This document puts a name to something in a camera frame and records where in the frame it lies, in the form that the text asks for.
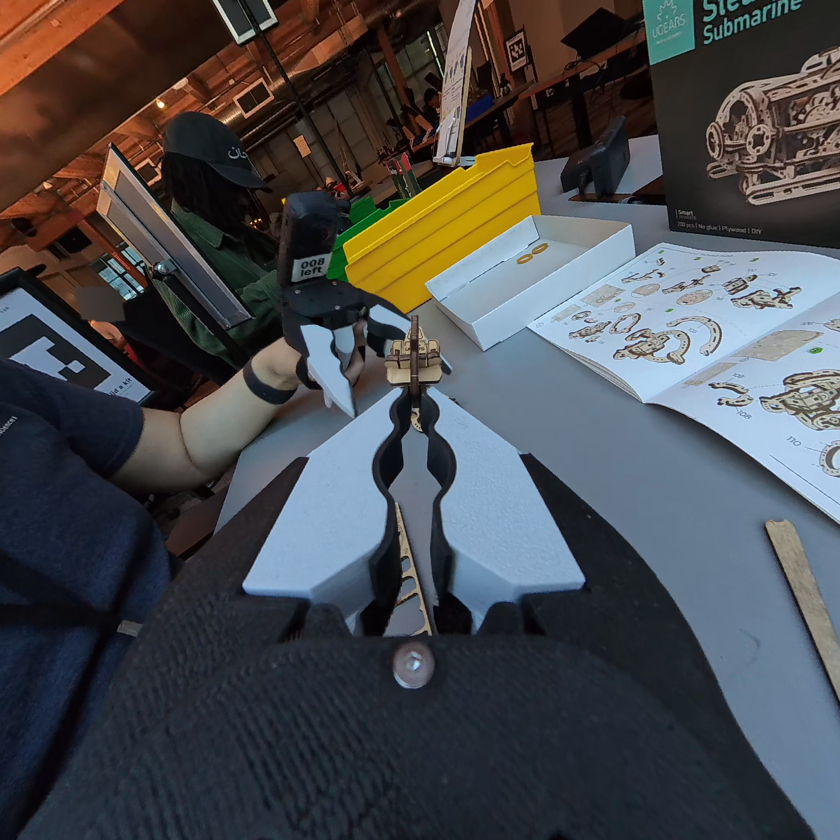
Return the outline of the yellow plastic bin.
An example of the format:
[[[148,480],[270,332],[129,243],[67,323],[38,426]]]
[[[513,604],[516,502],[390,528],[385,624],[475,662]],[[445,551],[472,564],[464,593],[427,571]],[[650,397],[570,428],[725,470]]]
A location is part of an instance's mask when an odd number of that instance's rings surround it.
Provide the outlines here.
[[[356,235],[346,275],[408,313],[426,283],[528,216],[539,215],[530,143],[476,157]]]

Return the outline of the grey computer monitor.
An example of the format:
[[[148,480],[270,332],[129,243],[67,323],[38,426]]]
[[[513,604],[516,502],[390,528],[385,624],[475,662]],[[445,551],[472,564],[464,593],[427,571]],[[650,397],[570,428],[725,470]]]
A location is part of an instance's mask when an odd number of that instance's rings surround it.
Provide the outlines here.
[[[215,337],[223,340],[252,320],[114,144],[104,162],[97,210]]]

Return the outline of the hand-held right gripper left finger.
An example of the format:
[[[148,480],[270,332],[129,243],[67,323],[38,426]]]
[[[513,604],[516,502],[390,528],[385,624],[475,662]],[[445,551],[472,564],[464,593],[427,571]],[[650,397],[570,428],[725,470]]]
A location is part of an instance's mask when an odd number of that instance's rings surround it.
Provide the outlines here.
[[[396,505],[411,424],[406,389],[367,409],[314,449],[245,577],[248,595],[331,604],[382,636],[402,586]]]

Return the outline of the white standing sign board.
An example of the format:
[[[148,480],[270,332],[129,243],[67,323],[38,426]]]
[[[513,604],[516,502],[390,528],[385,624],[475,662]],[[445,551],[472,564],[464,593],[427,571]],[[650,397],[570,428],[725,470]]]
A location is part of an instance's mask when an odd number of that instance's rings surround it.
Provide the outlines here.
[[[448,35],[440,122],[433,160],[448,167],[459,165],[466,122],[471,48],[469,35],[476,1],[460,1]]]

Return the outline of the laser-cut plywood sheet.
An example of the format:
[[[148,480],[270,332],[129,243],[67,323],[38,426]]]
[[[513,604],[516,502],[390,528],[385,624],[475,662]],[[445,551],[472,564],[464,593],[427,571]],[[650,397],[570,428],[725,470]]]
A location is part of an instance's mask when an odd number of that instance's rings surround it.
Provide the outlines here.
[[[413,557],[402,510],[395,504],[396,531],[402,567],[401,586],[384,637],[434,635],[430,611]]]

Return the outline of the person's left forearm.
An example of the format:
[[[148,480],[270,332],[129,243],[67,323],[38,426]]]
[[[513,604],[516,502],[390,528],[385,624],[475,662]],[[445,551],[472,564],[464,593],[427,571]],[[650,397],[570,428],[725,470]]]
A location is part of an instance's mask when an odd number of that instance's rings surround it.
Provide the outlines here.
[[[199,487],[234,464],[279,409],[240,373],[183,413],[145,407],[139,443],[111,483],[136,493]]]

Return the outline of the white cardboard tray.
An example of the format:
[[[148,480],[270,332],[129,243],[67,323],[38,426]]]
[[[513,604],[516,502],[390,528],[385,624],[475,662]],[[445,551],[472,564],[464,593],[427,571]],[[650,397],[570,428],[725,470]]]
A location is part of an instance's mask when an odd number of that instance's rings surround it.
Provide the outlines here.
[[[517,257],[548,248],[528,263]],[[630,224],[528,216],[426,283],[440,310],[482,350],[608,276],[636,255]]]

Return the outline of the framed fiducial marker sign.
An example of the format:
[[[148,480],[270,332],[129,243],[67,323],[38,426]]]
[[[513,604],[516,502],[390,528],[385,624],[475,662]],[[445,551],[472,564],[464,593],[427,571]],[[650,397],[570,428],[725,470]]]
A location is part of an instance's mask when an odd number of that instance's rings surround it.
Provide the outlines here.
[[[1,277],[1,357],[140,405],[155,394],[139,366],[20,268]]]

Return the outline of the black device on stand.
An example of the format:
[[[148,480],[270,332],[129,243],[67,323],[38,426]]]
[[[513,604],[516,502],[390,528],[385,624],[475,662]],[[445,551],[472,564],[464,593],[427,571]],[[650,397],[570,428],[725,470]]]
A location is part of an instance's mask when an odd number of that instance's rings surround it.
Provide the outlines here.
[[[626,121],[624,116],[614,118],[598,141],[569,157],[560,176],[563,193],[583,195],[590,183],[596,198],[617,192],[631,158]]]

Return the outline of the black wristband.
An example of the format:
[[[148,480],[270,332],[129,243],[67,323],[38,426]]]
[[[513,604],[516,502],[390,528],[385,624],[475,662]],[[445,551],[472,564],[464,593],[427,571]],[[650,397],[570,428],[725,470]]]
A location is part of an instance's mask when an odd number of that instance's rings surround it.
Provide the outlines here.
[[[250,392],[264,403],[280,406],[287,403],[295,394],[297,387],[290,390],[274,388],[258,378],[253,368],[253,359],[248,360],[242,368],[244,382]]]

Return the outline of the black model kit box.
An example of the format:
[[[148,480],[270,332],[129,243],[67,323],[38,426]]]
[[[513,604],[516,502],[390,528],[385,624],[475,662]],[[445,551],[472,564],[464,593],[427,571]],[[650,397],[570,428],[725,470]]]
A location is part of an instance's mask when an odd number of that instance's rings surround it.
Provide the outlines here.
[[[669,227],[838,248],[839,2],[644,15]]]

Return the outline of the plain wooden strip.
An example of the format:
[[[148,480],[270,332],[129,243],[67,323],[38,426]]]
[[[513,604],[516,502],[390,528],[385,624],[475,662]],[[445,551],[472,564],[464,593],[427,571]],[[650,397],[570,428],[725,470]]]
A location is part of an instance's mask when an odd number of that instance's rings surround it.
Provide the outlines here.
[[[839,641],[820,588],[792,522],[767,521],[765,529],[835,698],[839,700]]]

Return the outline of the hanging light panel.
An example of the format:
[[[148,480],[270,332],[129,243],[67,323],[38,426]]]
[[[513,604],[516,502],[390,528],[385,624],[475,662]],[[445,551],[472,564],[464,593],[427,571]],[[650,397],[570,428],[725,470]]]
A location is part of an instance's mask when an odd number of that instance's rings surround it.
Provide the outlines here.
[[[244,46],[278,26],[279,21],[269,1],[212,1],[237,46]]]

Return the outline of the small wooden model assembly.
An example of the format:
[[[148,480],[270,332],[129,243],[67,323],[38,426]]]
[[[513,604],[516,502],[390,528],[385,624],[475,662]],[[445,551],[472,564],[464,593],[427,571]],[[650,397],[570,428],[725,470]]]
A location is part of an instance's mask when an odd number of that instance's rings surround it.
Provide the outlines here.
[[[407,387],[412,409],[417,411],[421,407],[424,387],[441,381],[444,360],[439,343],[425,337],[418,315],[412,315],[405,338],[392,343],[385,358],[385,371],[391,385]]]

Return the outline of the person's left hand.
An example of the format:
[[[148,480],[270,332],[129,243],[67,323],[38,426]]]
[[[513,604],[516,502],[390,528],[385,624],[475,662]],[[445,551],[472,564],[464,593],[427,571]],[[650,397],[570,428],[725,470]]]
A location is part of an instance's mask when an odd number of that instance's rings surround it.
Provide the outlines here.
[[[364,350],[366,320],[353,326],[355,347],[350,362],[343,372],[344,377],[355,386],[364,370]],[[291,391],[301,382],[297,377],[297,367],[301,355],[292,349],[284,339],[273,342],[259,351],[251,360],[251,367],[257,379],[279,391]]]

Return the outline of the green plastic bin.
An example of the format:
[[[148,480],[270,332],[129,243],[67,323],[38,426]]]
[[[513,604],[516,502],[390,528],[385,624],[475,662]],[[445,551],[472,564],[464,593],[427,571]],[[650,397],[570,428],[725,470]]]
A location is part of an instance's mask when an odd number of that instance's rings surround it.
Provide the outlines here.
[[[346,281],[348,279],[346,268],[349,264],[347,255],[345,254],[347,243],[373,224],[382,220],[386,215],[405,204],[406,201],[407,199],[405,198],[395,199],[390,201],[386,207],[377,208],[373,198],[366,196],[353,203],[350,208],[351,225],[335,239],[327,278],[330,280]]]

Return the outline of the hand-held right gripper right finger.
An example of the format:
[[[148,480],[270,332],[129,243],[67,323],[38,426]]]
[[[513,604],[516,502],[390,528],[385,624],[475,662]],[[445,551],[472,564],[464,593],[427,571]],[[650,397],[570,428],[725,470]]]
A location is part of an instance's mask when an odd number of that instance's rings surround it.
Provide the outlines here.
[[[585,584],[518,450],[431,387],[419,417],[440,485],[430,561],[439,634],[470,634],[499,602]]]

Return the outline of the person's dark blue shirt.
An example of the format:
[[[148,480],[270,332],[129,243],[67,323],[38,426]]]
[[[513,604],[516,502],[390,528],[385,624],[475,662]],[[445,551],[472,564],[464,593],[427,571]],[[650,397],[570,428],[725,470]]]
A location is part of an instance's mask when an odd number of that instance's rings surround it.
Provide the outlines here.
[[[2,361],[1,806],[15,838],[78,750],[172,579],[149,512],[111,478],[141,409]]]

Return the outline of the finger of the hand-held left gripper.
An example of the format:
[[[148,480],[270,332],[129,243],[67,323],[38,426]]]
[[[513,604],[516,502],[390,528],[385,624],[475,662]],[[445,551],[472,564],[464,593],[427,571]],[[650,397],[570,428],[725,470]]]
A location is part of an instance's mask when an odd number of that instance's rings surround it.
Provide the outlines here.
[[[306,323],[301,326],[301,336],[308,351],[308,373],[321,386],[325,406],[336,405],[348,417],[355,418],[353,387],[344,375],[355,348],[354,327],[332,331]]]
[[[385,357],[392,352],[394,341],[410,343],[412,321],[399,311],[370,308],[366,314],[366,341],[377,355]],[[439,365],[443,374],[450,375],[452,366],[440,353],[438,341],[427,339],[421,328],[418,328],[418,341],[419,369]]]

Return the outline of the open instruction booklet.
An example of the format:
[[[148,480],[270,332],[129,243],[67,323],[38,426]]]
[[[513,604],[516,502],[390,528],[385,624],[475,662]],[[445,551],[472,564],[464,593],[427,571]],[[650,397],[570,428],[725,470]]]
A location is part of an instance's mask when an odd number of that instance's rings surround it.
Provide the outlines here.
[[[658,244],[528,328],[839,520],[839,260]]]

